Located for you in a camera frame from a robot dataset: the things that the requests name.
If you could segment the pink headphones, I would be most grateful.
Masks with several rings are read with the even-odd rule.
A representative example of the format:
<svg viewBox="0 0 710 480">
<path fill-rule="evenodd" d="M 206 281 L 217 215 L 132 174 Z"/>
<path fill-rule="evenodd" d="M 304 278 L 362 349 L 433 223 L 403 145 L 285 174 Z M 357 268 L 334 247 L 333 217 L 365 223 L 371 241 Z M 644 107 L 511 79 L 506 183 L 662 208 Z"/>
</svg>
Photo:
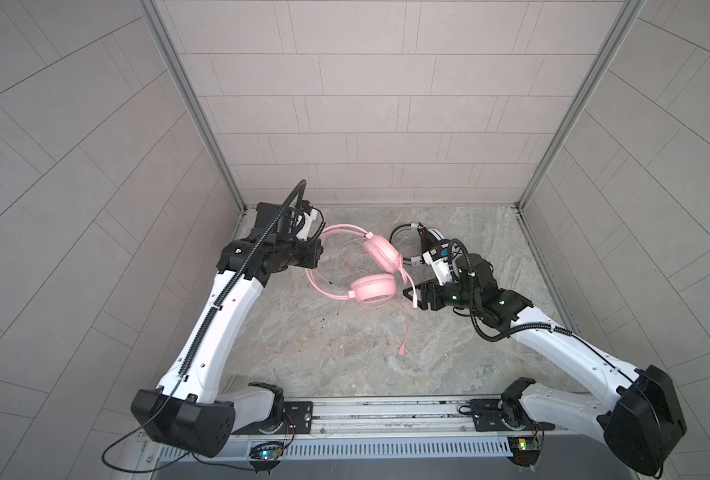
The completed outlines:
<svg viewBox="0 0 710 480">
<path fill-rule="evenodd" d="M 308 269 L 307 279 L 315 290 L 332 300 L 379 308 L 398 297 L 397 278 L 400 278 L 409 288 L 412 307 L 418 307 L 416 284 L 405 269 L 404 258 L 384 236 L 352 224 L 335 224 L 323 229 L 320 240 L 334 235 L 351 235 L 339 251 L 348 287 L 343 294 L 326 292 L 317 279 L 326 282 L 328 279 L 317 268 Z"/>
</svg>

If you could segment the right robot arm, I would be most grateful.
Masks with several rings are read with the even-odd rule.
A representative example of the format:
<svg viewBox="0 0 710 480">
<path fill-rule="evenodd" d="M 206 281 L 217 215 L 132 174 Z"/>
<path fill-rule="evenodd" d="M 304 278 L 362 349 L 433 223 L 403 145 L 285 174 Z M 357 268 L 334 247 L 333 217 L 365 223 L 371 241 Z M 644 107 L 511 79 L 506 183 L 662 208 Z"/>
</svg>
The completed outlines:
<svg viewBox="0 0 710 480">
<path fill-rule="evenodd" d="M 499 287 L 490 262 L 477 254 L 435 247 L 409 259 L 432 268 L 433 278 L 405 289 L 422 310 L 452 307 L 467 315 L 475 332 L 537 351 L 568 373 L 585 393 L 551 389 L 521 377 L 500 397 L 497 411 L 511 430 L 538 430 L 546 423 L 605 444 L 625 465 L 659 478 L 687 423 L 671 377 L 620 360 L 551 319 L 520 293 Z"/>
</svg>

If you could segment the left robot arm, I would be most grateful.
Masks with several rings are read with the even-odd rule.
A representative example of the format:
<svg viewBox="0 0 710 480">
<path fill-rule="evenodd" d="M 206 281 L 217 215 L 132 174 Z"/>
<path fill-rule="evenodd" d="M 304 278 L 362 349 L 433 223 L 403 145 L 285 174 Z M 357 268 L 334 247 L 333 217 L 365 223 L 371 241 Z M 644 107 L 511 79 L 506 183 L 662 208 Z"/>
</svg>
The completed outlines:
<svg viewBox="0 0 710 480">
<path fill-rule="evenodd" d="M 261 203 L 248 237 L 222 249 L 206 304 L 177 359 L 153 389 L 140 390 L 130 410 L 160 444 L 209 458 L 231 433 L 255 425 L 270 433 L 284 422 L 281 388 L 253 382 L 221 394 L 226 360 L 270 276 L 312 268 L 322 253 L 324 220 L 307 200 L 289 207 Z"/>
</svg>

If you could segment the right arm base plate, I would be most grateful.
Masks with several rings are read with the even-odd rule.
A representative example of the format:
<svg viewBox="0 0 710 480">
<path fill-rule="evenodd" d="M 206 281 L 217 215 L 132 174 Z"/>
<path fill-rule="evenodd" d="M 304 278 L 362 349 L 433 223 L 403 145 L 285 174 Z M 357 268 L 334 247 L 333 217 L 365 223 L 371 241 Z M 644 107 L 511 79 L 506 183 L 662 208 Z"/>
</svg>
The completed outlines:
<svg viewBox="0 0 710 480">
<path fill-rule="evenodd" d="M 458 413 L 473 419 L 477 432 L 488 431 L 553 431 L 556 426 L 548 422 L 532 421 L 520 407 L 513 407 L 499 398 L 472 399 L 457 409 Z"/>
</svg>

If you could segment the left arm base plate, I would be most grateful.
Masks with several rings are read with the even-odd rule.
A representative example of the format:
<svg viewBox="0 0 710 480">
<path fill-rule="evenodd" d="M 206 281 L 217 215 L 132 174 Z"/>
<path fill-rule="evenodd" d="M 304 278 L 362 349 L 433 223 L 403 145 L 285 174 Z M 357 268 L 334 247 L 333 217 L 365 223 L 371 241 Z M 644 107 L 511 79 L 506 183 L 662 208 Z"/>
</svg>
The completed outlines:
<svg viewBox="0 0 710 480">
<path fill-rule="evenodd" d="M 284 433 L 294 426 L 296 434 L 309 434 L 313 418 L 312 401 L 283 401 L 273 405 L 270 425 L 272 434 Z"/>
</svg>

